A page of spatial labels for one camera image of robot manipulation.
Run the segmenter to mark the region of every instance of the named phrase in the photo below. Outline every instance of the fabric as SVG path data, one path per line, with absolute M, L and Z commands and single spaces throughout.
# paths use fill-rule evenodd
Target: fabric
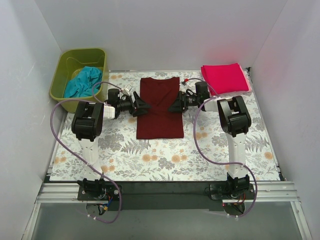
M 148 113 L 138 116 L 137 139 L 177 139 L 184 137 L 182 113 L 169 112 L 168 108 L 177 99 L 180 78 L 141 78 L 140 98 L 151 108 Z
M 96 67 L 85 66 L 81 72 L 70 80 L 64 91 L 64 98 L 79 98 L 92 96 L 92 87 L 101 82 L 102 72 Z M 100 84 L 94 88 L 94 94 L 100 89 Z
M 214 88 L 217 94 L 233 92 L 251 92 L 248 79 L 238 63 L 231 65 L 217 65 L 201 67 L 204 80 Z

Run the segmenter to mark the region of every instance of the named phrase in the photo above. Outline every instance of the cable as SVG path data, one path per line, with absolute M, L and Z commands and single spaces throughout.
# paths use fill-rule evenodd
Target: cable
M 184 81 L 185 83 L 190 81 L 190 80 L 199 80 L 201 82 L 205 82 L 205 80 L 201 79 L 201 78 L 198 78 L 198 77 L 191 77 L 191 78 L 186 78 Z M 206 83 L 208 85 L 209 88 L 212 89 L 212 91 L 214 92 L 215 96 L 218 96 L 219 94 L 216 92 L 216 90 L 209 84 L 209 83 Z
M 104 189 L 104 195 L 102 197 L 100 197 L 100 198 L 94 197 L 94 199 L 95 200 L 101 200 L 106 196 L 106 194 L 107 194 L 107 189 Z
M 70 102 L 70 101 L 79 101 L 79 102 L 84 102 L 84 103 L 94 103 L 93 101 L 86 101 L 86 100 L 82 100 L 82 99 L 66 99 L 66 100 L 62 100 L 60 102 L 58 102 L 52 109 L 52 112 L 51 112 L 51 115 L 50 115 L 50 128 L 51 128 L 51 132 L 54 136 L 54 138 L 57 140 L 58 143 L 61 144 L 62 147 L 64 147 L 69 153 L 71 153 L 72 155 L 76 156 L 78 159 L 80 159 L 82 162 L 84 162 L 84 164 L 86 164 L 89 168 L 91 168 L 95 173 L 97 173 L 98 175 L 100 175 L 101 177 L 109 180 L 114 186 L 115 188 L 118 190 L 119 192 L 119 208 L 118 208 L 118 211 L 117 211 L 117 214 L 115 216 L 115 218 L 111 221 L 106 221 L 102 218 L 99 218 L 99 217 L 92 217 L 88 214 L 88 217 L 92 217 L 93 219 L 95 220 L 98 220 L 100 222 L 103 222 L 105 224 L 111 224 L 113 223 L 114 221 L 117 220 L 117 218 L 119 217 L 119 214 L 120 214 L 120 211 L 121 211 L 121 206 L 122 206 L 122 196 L 121 196 L 121 191 L 118 187 L 118 185 L 112 180 L 110 179 L 109 177 L 107 177 L 106 175 L 100 173 L 98 170 L 96 170 L 93 166 L 91 166 L 86 160 L 84 160 L 81 156 L 79 156 L 77 153 L 75 153 L 74 151 L 72 151 L 70 148 L 68 148 L 58 137 L 58 135 L 56 134 L 55 130 L 54 130 L 54 125 L 53 125 L 53 120 L 54 120 L 54 113 L 56 111 L 56 109 L 63 103 L 65 102 Z
M 119 87 L 119 86 L 117 86 L 117 85 L 115 85 L 115 84 L 113 84 L 113 83 L 111 83 L 111 82 L 108 82 L 108 81 L 99 81 L 99 82 L 96 82 L 96 83 L 92 86 L 91 92 L 92 92 L 92 96 L 94 97 L 94 99 L 95 99 L 98 103 L 104 104 L 103 101 L 100 101 L 100 100 L 97 98 L 97 96 L 95 95 L 95 92 L 94 92 L 95 86 L 97 86 L 98 84 L 109 84 L 109 85 L 111 85 L 111 86 L 116 87 L 117 89 L 120 89 L 120 92 L 122 92 L 121 87 Z
M 204 153 L 201 151 L 201 149 L 200 149 L 200 147 L 199 147 L 199 145 L 198 145 L 197 138 L 196 138 L 196 122 L 197 122 L 199 113 L 200 113 L 202 107 L 203 107 L 206 103 L 208 103 L 208 102 L 210 102 L 210 101 L 212 101 L 212 100 L 214 100 L 214 99 L 216 99 L 216 98 L 215 98 L 215 97 L 212 97 L 212 98 L 209 98 L 209 99 L 208 99 L 207 101 L 205 101 L 204 103 L 202 103 L 202 104 L 200 105 L 200 107 L 198 108 L 196 114 L 195 114 L 194 123 L 193 123 L 193 138 L 194 138 L 194 143 L 195 143 L 196 149 L 198 150 L 199 154 L 200 154 L 205 160 L 207 160 L 209 163 L 216 164 L 216 165 L 233 165 L 233 164 L 241 165 L 241 166 L 243 166 L 244 168 L 246 168 L 246 169 L 250 172 L 250 174 L 252 175 L 252 178 L 253 178 L 253 181 L 254 181 L 254 186 L 255 186 L 255 195 L 254 195 L 254 197 L 253 197 L 252 204 L 251 204 L 251 206 L 249 207 L 249 209 L 248 209 L 246 212 L 244 212 L 242 215 L 240 215 L 240 216 L 233 216 L 233 215 L 232 215 L 232 217 L 234 217 L 234 218 L 237 218 L 237 217 L 240 218 L 240 217 L 244 217 L 245 215 L 247 215 L 247 214 L 251 211 L 251 209 L 255 206 L 255 203 L 256 203 L 256 200 L 257 200 L 258 183 L 257 183 L 257 180 L 256 180 L 256 178 L 255 178 L 254 173 L 251 171 L 251 169 L 250 169 L 247 165 L 244 165 L 242 162 L 238 162 L 238 161 L 235 161 L 235 162 L 216 162 L 216 161 L 210 160 L 210 159 L 207 158 L 207 157 L 204 155 Z M 217 213 L 217 212 L 210 212 L 210 213 L 225 216 L 224 214 Z

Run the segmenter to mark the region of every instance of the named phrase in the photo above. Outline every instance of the gray floor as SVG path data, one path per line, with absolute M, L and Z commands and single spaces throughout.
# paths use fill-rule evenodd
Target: gray floor
M 80 213 L 82 203 L 41 204 L 33 240 L 300 240 L 290 202 L 257 202 L 235 220 L 204 210 L 126 210 L 113 224 Z M 103 217 L 111 219 L 115 212 Z

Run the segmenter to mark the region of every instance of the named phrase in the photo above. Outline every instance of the dark red t-shirt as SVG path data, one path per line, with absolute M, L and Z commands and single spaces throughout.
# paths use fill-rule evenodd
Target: dark red t-shirt
M 170 79 L 141 78 L 140 98 L 151 108 L 138 116 L 137 139 L 175 139 L 184 137 L 182 113 L 169 112 L 180 89 L 179 77 Z

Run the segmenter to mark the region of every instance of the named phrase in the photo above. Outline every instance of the table surface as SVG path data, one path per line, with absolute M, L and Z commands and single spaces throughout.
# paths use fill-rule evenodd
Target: table surface
M 199 71 L 192 72 L 121 72 L 110 73 L 110 83 L 124 87 L 132 85 L 139 94 L 140 79 L 168 79 L 172 77 L 201 78 Z M 195 90 L 194 82 L 188 88 Z M 246 163 L 258 181 L 279 181 L 276 161 L 255 95 L 241 95 L 252 119 L 246 138 Z M 198 151 L 193 138 L 193 123 L 197 107 L 190 107 L 182 115 L 184 138 L 136 139 L 137 119 L 128 112 L 118 119 L 105 119 L 98 137 L 98 151 L 105 174 L 115 181 L 224 181 L 228 166 L 208 163 Z M 71 150 L 78 154 L 81 148 L 71 131 L 74 114 L 68 113 L 60 136 Z M 225 133 L 216 112 L 201 112 L 196 122 L 196 138 L 204 154 L 216 162 L 228 162 L 229 152 Z M 58 146 L 50 181 L 81 180 L 84 165 L 75 156 Z

